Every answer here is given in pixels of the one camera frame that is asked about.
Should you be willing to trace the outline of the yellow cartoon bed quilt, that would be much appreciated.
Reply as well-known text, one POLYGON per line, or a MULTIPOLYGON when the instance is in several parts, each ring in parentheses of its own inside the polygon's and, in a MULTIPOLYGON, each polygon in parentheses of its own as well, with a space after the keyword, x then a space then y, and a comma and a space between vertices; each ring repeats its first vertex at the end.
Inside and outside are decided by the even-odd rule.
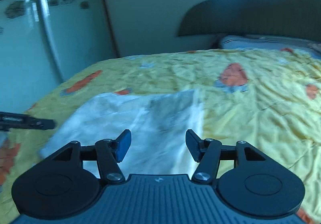
POLYGON ((303 218, 320 223, 320 60, 301 50, 206 50, 95 63, 54 89, 27 114, 53 119, 48 131, 11 130, 1 140, 1 223, 18 217, 13 182, 42 161, 40 150, 96 95, 174 94, 197 89, 202 139, 244 140, 296 174, 303 218))

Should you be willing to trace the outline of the dark scalloped headboard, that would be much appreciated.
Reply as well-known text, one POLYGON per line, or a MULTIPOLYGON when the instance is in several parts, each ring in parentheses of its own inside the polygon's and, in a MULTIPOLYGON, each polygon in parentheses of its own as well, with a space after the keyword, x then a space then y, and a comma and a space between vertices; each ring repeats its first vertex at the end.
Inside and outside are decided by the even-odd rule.
POLYGON ((320 41, 320 0, 205 0, 190 8, 177 35, 273 35, 320 41))

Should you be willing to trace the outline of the white embossed pants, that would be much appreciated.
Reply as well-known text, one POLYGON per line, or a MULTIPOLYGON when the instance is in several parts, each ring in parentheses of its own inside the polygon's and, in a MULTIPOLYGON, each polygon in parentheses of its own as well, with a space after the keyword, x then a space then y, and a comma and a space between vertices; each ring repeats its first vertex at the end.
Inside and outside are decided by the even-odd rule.
POLYGON ((197 89, 144 96, 99 94, 62 124, 40 150, 40 156, 46 158, 73 140, 89 146, 130 130, 131 146, 119 165, 125 177, 191 176, 197 163, 187 149, 185 135, 188 129, 202 135, 203 115, 197 89))

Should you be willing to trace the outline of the glossy white wardrobe door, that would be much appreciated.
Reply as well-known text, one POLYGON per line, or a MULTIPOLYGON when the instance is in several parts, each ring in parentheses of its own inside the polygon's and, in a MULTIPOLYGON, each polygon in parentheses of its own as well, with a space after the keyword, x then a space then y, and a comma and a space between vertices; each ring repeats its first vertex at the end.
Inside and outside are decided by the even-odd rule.
POLYGON ((115 58, 103 0, 1 0, 1 110, 22 113, 115 58))

